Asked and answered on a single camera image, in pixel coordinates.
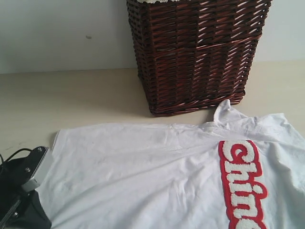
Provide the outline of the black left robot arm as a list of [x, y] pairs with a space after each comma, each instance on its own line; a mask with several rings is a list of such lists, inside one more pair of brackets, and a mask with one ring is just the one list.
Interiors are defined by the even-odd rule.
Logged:
[[52, 163], [52, 153], [44, 146], [19, 149], [6, 160], [0, 157], [2, 229], [51, 228], [36, 189], [43, 183]]

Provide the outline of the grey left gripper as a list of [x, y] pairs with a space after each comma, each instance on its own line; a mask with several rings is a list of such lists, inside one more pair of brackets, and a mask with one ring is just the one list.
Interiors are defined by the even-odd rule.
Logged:
[[52, 163], [53, 156], [48, 147], [34, 148], [28, 156], [21, 158], [21, 164], [14, 171], [14, 185], [25, 192], [35, 190], [42, 184]]

